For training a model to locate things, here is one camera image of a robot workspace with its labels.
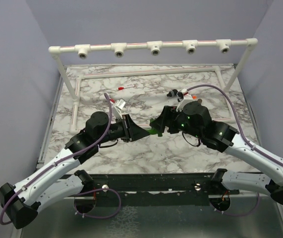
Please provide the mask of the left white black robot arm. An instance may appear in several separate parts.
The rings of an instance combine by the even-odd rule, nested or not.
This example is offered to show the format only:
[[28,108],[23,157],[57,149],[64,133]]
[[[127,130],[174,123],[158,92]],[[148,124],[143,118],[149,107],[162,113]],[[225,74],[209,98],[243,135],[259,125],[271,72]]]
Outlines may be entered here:
[[102,143],[117,139],[132,142],[147,136],[149,132],[136,125],[130,115],[123,115],[112,124],[105,112],[93,113],[85,128],[73,136],[48,164],[14,185],[7,182],[0,187],[1,216],[9,217],[8,222],[0,217],[0,223],[13,224],[20,229],[55,200],[78,193],[88,195],[92,183],[85,172],[76,172],[70,182],[61,185],[57,181],[98,153]]

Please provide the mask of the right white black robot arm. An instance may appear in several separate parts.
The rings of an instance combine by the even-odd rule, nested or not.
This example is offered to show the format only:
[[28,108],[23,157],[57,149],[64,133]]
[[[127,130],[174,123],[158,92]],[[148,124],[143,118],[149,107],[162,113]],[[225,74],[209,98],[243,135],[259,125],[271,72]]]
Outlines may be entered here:
[[165,106],[158,118],[150,123],[159,133],[183,132],[199,139],[206,147],[241,159],[260,174],[218,169],[210,182],[211,190],[247,190],[270,196],[283,205],[283,159],[262,147],[244,140],[242,133],[227,123],[211,119],[208,109],[196,101],[181,111]]

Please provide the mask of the white PVC pipe rack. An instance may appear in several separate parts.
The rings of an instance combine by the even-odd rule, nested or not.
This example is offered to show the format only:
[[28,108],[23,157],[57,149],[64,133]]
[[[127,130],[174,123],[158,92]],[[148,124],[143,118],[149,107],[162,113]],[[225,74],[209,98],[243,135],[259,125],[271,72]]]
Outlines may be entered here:
[[[198,40],[183,40],[183,41],[149,41],[146,43],[111,43],[103,45],[90,45],[90,44],[80,44],[74,46],[50,46],[48,51],[52,58],[57,63],[58,71],[72,97],[73,109],[72,117],[70,122],[70,132],[75,134],[77,129],[77,117],[78,108],[80,102],[80,87],[81,81],[84,79],[99,79],[99,78],[119,78],[127,76],[146,76],[146,75],[160,75],[160,74],[180,74],[180,73],[192,73],[192,72],[207,72],[213,71],[216,73],[221,87],[228,91],[239,73],[242,71],[244,65],[246,64],[252,51],[258,45],[258,40],[256,38],[248,38],[244,40],[231,40],[231,39],[217,39],[210,41],[198,41]],[[153,56],[159,55],[161,49],[164,48],[183,48],[186,53],[192,55],[196,52],[197,48],[201,47],[215,47],[218,48],[222,54],[227,53],[231,47],[244,46],[246,49],[233,73],[228,84],[224,83],[222,78],[221,70],[218,66],[209,67],[194,67],[187,69],[163,69],[163,70],[143,70],[143,71],[127,71],[127,72],[111,72],[111,73],[98,73],[98,74],[88,74],[79,76],[76,80],[75,87],[72,87],[69,77],[67,76],[66,69],[60,59],[60,55],[64,53],[77,53],[79,58],[86,59],[88,54],[91,52],[100,51],[112,51],[117,58],[124,56],[125,51],[129,50],[142,50],[148,49]]]

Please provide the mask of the green plastic water faucet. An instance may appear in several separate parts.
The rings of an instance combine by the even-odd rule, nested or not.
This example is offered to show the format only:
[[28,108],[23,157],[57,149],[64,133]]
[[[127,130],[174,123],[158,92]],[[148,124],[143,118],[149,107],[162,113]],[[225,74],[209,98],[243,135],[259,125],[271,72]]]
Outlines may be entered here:
[[163,136],[164,128],[162,126],[162,121],[160,119],[150,119],[149,123],[150,129],[147,129],[150,135],[157,135],[158,137]]

